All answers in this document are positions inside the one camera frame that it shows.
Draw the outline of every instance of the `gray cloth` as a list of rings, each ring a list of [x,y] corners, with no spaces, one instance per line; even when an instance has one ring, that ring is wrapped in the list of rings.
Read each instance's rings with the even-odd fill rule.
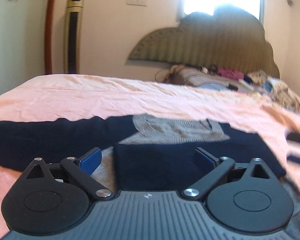
[[[149,114],[135,115],[132,120],[139,132],[124,139],[121,144],[179,144],[230,139],[219,123],[212,120],[166,119]]]

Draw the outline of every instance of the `gold tower fan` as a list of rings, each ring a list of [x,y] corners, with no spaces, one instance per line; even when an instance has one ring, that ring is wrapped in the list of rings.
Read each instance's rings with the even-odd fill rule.
[[[68,0],[64,35],[64,71],[79,74],[80,27],[83,0]]]

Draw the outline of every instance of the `wall socket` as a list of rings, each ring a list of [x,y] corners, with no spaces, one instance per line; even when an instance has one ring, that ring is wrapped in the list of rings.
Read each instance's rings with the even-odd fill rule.
[[[126,0],[128,5],[148,6],[147,0]]]

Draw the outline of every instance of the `tufted headboard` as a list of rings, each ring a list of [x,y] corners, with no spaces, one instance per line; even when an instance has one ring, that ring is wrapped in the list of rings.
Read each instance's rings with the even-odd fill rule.
[[[129,59],[193,66],[215,64],[243,73],[263,69],[268,75],[280,77],[262,24],[232,5],[217,7],[213,16],[194,12],[177,28],[149,33],[134,47]]]

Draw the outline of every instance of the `logo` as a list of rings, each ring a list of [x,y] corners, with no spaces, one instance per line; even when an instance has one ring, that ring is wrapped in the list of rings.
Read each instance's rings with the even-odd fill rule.
[[[153,195],[150,194],[150,193],[144,194],[143,196],[144,196],[146,199],[149,199],[149,198],[152,198],[152,197],[153,197]]]

